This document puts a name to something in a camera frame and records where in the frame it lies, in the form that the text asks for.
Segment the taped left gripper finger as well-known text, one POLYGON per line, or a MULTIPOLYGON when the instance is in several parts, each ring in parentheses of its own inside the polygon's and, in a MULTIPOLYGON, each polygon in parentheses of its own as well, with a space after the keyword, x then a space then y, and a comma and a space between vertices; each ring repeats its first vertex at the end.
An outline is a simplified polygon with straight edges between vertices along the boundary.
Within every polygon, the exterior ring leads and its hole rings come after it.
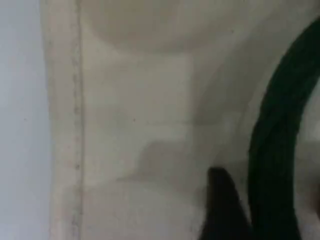
POLYGON ((320 219, 320 187, 312 186, 310 190, 310 209, 320 219))

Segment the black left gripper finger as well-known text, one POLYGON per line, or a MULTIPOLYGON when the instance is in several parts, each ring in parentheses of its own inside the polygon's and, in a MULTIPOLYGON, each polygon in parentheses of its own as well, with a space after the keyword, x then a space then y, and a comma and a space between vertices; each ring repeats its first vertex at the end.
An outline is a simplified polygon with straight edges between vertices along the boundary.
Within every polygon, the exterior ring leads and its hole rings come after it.
POLYGON ((251 240, 251 225, 242 208, 236 185, 226 169, 207 173, 206 211, 201 240, 251 240))

